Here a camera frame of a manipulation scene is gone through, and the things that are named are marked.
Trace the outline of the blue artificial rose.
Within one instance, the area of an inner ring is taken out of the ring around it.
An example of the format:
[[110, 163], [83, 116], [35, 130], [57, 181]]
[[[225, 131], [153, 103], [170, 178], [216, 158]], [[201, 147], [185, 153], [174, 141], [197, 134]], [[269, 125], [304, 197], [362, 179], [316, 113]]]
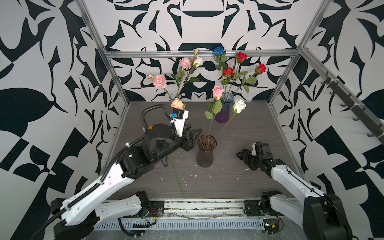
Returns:
[[226, 63], [227, 61], [227, 56], [226, 56], [226, 51], [224, 47], [218, 46], [213, 49], [213, 54], [215, 56], [215, 68], [216, 70], [221, 72], [221, 78], [220, 82], [221, 85], [223, 86], [224, 90], [227, 89], [227, 77], [225, 75], [225, 70], [228, 68], [228, 65]]

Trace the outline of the purple blue glass vase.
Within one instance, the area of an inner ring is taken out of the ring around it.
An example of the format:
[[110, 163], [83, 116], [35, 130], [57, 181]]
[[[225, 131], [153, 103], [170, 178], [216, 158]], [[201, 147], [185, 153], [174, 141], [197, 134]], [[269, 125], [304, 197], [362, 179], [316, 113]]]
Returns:
[[232, 93], [224, 92], [221, 97], [222, 109], [216, 115], [215, 121], [218, 123], [226, 123], [230, 117], [230, 107], [231, 104], [235, 101], [235, 97]]

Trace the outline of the smoky pink glass vase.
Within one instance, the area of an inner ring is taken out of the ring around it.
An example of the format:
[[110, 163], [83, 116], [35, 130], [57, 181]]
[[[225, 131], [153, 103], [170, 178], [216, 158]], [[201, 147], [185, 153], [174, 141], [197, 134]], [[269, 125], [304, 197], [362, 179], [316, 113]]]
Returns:
[[202, 135], [198, 139], [198, 147], [197, 164], [202, 168], [210, 167], [214, 162], [213, 151], [217, 147], [217, 140], [211, 135]]

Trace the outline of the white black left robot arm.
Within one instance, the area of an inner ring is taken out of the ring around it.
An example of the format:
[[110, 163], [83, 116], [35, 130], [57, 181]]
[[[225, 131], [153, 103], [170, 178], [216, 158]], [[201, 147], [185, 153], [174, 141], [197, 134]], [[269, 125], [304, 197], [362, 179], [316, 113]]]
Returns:
[[98, 177], [85, 189], [68, 199], [56, 199], [51, 203], [53, 216], [31, 236], [35, 240], [54, 220], [56, 240], [82, 240], [95, 227], [114, 218], [144, 217], [151, 201], [144, 191], [129, 198], [106, 203], [105, 201], [123, 187], [152, 171], [158, 162], [168, 166], [168, 156], [178, 149], [192, 150], [202, 129], [192, 129], [186, 121], [189, 112], [174, 107], [168, 113], [167, 106], [158, 104], [141, 112], [143, 135], [132, 143], [126, 143], [107, 164]]

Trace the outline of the cream artificial rose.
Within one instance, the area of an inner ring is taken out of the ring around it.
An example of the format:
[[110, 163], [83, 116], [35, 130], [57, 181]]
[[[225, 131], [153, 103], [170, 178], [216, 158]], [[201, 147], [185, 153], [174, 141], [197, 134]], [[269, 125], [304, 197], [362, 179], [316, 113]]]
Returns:
[[228, 125], [231, 123], [231, 121], [234, 119], [235, 116], [239, 115], [241, 112], [244, 111], [244, 109], [247, 107], [247, 104], [243, 100], [235, 100], [235, 103], [232, 107], [232, 112], [233, 115], [232, 117], [228, 120], [227, 124], [224, 126], [224, 128], [221, 130], [221, 132], [218, 134], [216, 139], [219, 139], [222, 133], [226, 130]]

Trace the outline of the small pink artificial rose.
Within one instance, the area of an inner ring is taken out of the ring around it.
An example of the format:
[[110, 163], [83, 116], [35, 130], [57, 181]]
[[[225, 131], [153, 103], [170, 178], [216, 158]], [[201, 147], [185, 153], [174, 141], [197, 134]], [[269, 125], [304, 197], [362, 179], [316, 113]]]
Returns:
[[212, 129], [212, 123], [217, 116], [217, 114], [222, 110], [223, 105], [221, 102], [221, 98], [224, 93], [224, 89], [222, 89], [219, 86], [215, 86], [213, 88], [213, 98], [214, 98], [214, 103], [212, 104], [211, 111], [208, 112], [206, 111], [206, 118], [210, 121], [209, 125], [209, 133], [208, 133], [208, 139], [207, 143], [205, 145], [206, 149], [209, 150], [211, 148], [211, 129]]

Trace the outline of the small red artificial rose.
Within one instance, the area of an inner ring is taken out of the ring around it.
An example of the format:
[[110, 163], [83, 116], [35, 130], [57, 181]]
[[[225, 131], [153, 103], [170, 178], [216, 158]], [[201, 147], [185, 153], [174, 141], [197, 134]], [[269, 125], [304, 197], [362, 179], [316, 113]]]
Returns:
[[249, 87], [255, 86], [255, 84], [258, 81], [258, 76], [262, 75], [264, 72], [267, 71], [267, 67], [264, 64], [259, 64], [256, 68], [253, 74], [240, 74], [240, 76], [243, 76], [241, 80], [241, 84], [238, 87], [238, 89], [235, 91], [237, 93], [239, 90], [245, 90], [245, 92], [249, 93]]

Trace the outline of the clear ribbed glass vase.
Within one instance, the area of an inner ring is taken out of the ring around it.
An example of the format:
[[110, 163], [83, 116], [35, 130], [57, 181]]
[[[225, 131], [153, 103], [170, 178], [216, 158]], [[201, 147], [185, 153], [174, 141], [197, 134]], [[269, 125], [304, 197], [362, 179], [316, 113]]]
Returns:
[[179, 95], [177, 93], [170, 93], [170, 94], [168, 94], [168, 96], [169, 96], [169, 101], [170, 101], [171, 104], [174, 101], [178, 102], [180, 100]]

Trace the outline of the peach artificial rose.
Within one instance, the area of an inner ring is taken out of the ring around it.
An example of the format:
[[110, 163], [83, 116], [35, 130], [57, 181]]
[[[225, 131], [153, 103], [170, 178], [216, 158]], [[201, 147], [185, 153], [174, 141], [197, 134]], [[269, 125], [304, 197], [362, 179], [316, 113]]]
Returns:
[[182, 100], [175, 98], [173, 102], [171, 103], [171, 107], [173, 109], [180, 109], [184, 110], [185, 109], [185, 104], [182, 102]]

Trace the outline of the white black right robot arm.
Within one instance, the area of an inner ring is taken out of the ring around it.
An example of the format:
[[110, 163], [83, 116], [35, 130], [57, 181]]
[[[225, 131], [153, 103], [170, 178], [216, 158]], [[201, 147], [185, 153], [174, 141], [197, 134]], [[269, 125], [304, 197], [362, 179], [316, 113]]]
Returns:
[[309, 240], [354, 238], [340, 198], [316, 189], [295, 174], [285, 162], [275, 159], [269, 144], [256, 142], [251, 150], [238, 152], [237, 157], [250, 170], [260, 169], [295, 197], [295, 200], [290, 200], [280, 191], [264, 192], [258, 201], [245, 201], [244, 213], [247, 216], [280, 213], [301, 227]]

